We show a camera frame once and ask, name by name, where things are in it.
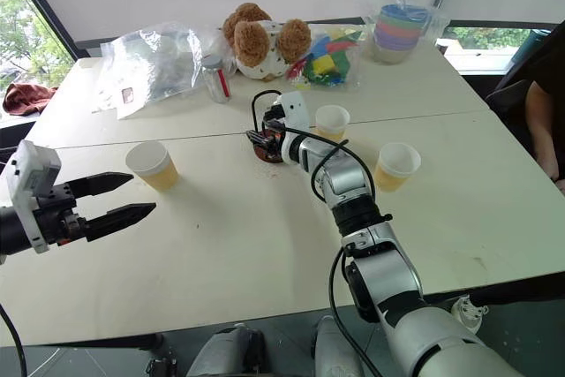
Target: transparent bag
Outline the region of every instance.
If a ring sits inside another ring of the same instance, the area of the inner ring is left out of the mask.
[[[200,64],[206,55],[220,55],[227,76],[236,71],[230,46],[213,28],[167,22],[126,34],[101,48],[103,65],[93,111],[116,108],[118,119],[205,86]]]
[[[286,72],[299,89],[357,87],[358,64],[367,32],[365,26],[310,24],[312,45]]]
[[[449,23],[449,19],[437,8],[418,0],[356,2],[364,21],[373,28],[376,58],[391,64],[403,61],[420,39],[437,39]]]

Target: teddy bear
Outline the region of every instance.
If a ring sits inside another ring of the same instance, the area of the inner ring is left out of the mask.
[[[250,79],[282,76],[310,48],[310,28],[301,19],[275,22],[257,4],[241,4],[223,23],[237,67]]]

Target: black chair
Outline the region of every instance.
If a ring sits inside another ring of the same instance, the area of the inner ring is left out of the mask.
[[[0,128],[0,172],[18,148],[19,141],[27,136],[33,125],[34,122],[25,122]]]
[[[515,64],[502,78],[494,91],[485,98],[486,104],[498,115],[502,122],[506,122],[508,113],[515,107],[524,104],[525,96],[532,82],[528,71],[532,64],[547,55],[553,48],[556,40],[565,38],[565,21],[561,22],[530,54]]]

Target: shoe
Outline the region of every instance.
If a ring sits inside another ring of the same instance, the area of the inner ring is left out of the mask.
[[[476,335],[483,323],[483,315],[488,314],[488,306],[475,306],[469,295],[462,296],[451,307],[451,314]]]

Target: paper cup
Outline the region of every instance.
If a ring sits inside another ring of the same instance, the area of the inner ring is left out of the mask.
[[[375,57],[386,64],[399,64],[401,63],[413,49],[408,50],[392,50],[386,49],[377,45],[375,47]]]
[[[383,47],[397,46],[406,49],[413,49],[418,44],[418,37],[397,37],[388,35],[376,29],[374,32],[374,40]]]
[[[379,152],[379,161],[374,169],[375,184],[383,192],[393,192],[412,176],[422,158],[418,151],[405,143],[388,143]]]
[[[397,18],[393,18],[393,17],[389,17],[388,15],[379,15],[379,17],[377,17],[377,25],[380,24],[387,24],[390,26],[396,26],[398,28],[403,28],[406,30],[422,30],[425,26],[426,23],[425,22],[418,22],[418,21],[409,21],[409,20],[403,20],[403,19],[397,19]]]
[[[380,8],[380,14],[394,19],[423,23],[423,25],[430,16],[427,9],[414,4],[406,4],[403,7],[400,7],[398,4],[385,4]]]
[[[394,35],[395,37],[419,37],[422,35],[422,30],[416,29],[406,29],[399,26],[391,26],[385,22],[380,22],[375,26],[375,33],[383,32],[384,34]]]
[[[338,105],[326,105],[316,110],[316,132],[326,139],[341,141],[350,113]]]
[[[125,164],[158,191],[170,189],[178,179],[167,148],[158,141],[146,141],[134,147],[125,157]]]

